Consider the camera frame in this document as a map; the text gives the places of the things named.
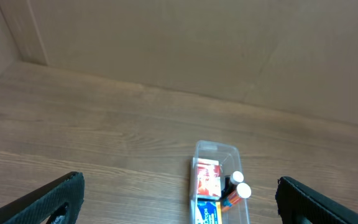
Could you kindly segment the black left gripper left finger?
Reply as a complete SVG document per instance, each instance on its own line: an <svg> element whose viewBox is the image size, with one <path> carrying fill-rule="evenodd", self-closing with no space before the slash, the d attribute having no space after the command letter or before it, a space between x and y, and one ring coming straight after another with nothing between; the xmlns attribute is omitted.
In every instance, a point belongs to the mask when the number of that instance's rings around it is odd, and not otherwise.
<svg viewBox="0 0 358 224"><path fill-rule="evenodd" d="M85 179L69 172L0 208L0 223L75 223L84 202Z"/></svg>

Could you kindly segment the red orange lozenge box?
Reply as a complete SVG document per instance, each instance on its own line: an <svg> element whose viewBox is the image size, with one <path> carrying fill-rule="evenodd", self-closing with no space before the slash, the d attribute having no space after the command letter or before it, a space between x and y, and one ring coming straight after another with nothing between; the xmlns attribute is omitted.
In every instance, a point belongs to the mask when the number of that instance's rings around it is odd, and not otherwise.
<svg viewBox="0 0 358 224"><path fill-rule="evenodd" d="M206 200L221 198L221 167L219 161L196 160L196 196Z"/></svg>

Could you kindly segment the brown bottle white cap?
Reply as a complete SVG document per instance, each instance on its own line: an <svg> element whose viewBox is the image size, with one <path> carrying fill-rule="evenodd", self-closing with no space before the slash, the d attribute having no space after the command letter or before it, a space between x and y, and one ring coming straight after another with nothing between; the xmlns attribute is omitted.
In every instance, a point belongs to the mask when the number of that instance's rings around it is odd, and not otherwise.
<svg viewBox="0 0 358 224"><path fill-rule="evenodd" d="M240 171L234 171L231 175L224 178L224 188L222 189L221 196L226 197L229 195L238 184L244 181L244 175Z"/></svg>

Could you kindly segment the orange tube white cap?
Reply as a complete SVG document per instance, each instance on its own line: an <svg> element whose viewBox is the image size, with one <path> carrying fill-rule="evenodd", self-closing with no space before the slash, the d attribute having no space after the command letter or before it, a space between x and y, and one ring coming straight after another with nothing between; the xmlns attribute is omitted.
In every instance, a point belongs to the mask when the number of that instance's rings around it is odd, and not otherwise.
<svg viewBox="0 0 358 224"><path fill-rule="evenodd" d="M238 184L235 190L233 190L230 194L223 198L221 203L221 211L228 211L230 208L237 205L239 202L248 199L251 194L252 190L249 185L243 182Z"/></svg>

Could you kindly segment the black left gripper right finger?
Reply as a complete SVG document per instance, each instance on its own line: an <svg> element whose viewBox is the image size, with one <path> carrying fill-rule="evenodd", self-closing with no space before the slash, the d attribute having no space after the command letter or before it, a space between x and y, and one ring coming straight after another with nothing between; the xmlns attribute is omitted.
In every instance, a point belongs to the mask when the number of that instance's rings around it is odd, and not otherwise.
<svg viewBox="0 0 358 224"><path fill-rule="evenodd" d="M278 179L275 199L283 224L358 224L358 213L289 176Z"/></svg>

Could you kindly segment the blue yellow VapoDrops box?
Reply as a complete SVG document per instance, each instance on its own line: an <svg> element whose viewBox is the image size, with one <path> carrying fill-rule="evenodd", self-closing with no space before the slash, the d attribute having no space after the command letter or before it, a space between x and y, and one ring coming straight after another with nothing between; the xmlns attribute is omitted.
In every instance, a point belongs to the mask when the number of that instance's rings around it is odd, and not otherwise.
<svg viewBox="0 0 358 224"><path fill-rule="evenodd" d="M221 203L199 200L195 209L196 224L222 224Z"/></svg>

